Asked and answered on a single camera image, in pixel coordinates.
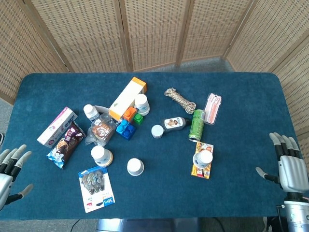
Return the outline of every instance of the green can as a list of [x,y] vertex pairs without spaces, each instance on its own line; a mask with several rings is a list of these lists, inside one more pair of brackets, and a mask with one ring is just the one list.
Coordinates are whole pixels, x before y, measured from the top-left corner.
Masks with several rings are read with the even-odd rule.
[[194,111],[191,129],[189,133],[189,140],[193,142],[201,141],[204,128],[204,118],[205,118],[205,111],[203,110]]

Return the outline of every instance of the blue block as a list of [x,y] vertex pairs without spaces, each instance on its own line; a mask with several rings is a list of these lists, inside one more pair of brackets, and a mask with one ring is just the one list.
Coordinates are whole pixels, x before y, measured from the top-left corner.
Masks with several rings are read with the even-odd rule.
[[132,124],[130,124],[127,120],[122,120],[121,123],[116,128],[116,132],[128,140],[131,139],[135,131],[136,128]]

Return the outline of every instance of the woven panel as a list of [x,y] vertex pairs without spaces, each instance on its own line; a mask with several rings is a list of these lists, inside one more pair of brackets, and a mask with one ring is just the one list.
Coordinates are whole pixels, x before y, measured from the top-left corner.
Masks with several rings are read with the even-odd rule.
[[32,3],[76,72],[126,70],[115,1]]
[[227,58],[236,71],[267,72],[308,30],[308,0],[259,0]]
[[173,63],[184,18],[184,0],[126,0],[134,70]]
[[17,1],[0,0],[0,21],[0,92],[8,102],[14,102],[27,74],[67,72]]
[[295,131],[309,127],[309,44],[276,75],[281,81]]
[[309,173],[309,138],[299,140],[298,142],[306,162],[307,171]]
[[250,0],[195,0],[183,60],[221,56]]

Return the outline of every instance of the blue felt surface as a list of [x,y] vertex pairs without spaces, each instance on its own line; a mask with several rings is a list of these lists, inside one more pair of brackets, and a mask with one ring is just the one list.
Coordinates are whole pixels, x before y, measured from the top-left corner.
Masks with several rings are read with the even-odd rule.
[[[46,158],[49,148],[38,136],[68,106],[87,131],[85,104],[109,107],[130,79],[147,83],[150,113],[130,141],[114,134],[106,145],[114,160],[108,172],[115,204],[86,214],[78,173],[95,166],[93,145],[77,147],[64,170]],[[151,127],[162,119],[189,115],[164,96],[174,87],[203,108],[209,93],[222,96],[215,125],[204,127],[202,141],[214,145],[211,178],[191,176],[196,144],[190,127],[161,139]],[[13,193],[33,183],[25,199],[6,206],[1,219],[54,218],[191,218],[213,216],[270,216],[284,198],[279,186],[263,180],[256,166],[276,174],[278,165],[270,132],[295,138],[278,78],[270,73],[71,73],[31,74],[20,87],[3,148],[27,144],[33,152],[13,187]],[[133,177],[126,171],[130,158],[144,162],[145,171]]]

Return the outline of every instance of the orange block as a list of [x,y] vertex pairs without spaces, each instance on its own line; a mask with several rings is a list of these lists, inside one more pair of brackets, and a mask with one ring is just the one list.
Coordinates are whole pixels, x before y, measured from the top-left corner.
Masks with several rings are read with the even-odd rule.
[[136,113],[137,113],[137,110],[135,108],[129,107],[124,113],[124,119],[131,122]]

